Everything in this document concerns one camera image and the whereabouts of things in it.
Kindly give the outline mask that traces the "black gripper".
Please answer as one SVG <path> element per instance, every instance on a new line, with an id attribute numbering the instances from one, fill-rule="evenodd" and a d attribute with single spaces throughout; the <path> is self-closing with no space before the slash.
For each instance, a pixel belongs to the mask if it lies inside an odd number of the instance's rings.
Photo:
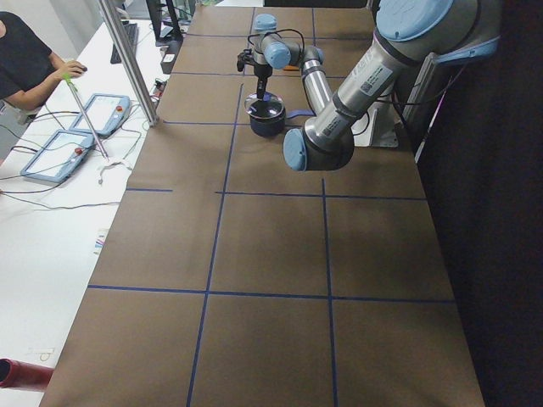
<path id="1" fill-rule="evenodd" d="M 269 65 L 256 65 L 254 67 L 254 73 L 257 77 L 256 97 L 258 100 L 264 100 L 266 98 L 267 81 L 272 75 L 272 67 Z"/>

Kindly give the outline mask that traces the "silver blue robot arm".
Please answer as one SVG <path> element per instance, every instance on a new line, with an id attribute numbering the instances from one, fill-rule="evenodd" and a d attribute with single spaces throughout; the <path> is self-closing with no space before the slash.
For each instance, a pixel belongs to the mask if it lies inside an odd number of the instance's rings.
<path id="1" fill-rule="evenodd" d="M 297 171 L 338 170 L 354 151 L 352 126 L 399 73 L 434 53 L 440 64 L 468 64 L 489 57 L 500 39 L 501 1 L 382 1 L 372 45 L 339 89 L 332 92 L 322 68 L 322 51 L 280 37 L 277 20 L 260 14 L 238 55 L 237 68 L 252 66 L 256 96 L 264 99 L 273 70 L 300 69 L 306 98 L 314 112 L 301 128 L 287 132 L 283 156 Z"/>

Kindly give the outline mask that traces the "person's hand on mouse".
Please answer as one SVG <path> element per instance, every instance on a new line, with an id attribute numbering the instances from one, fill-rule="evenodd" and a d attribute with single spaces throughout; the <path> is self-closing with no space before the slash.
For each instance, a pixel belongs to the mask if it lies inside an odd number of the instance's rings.
<path id="1" fill-rule="evenodd" d="M 63 63 L 57 72 L 61 79 L 77 78 L 87 72 L 87 67 L 76 60 L 71 60 Z"/>

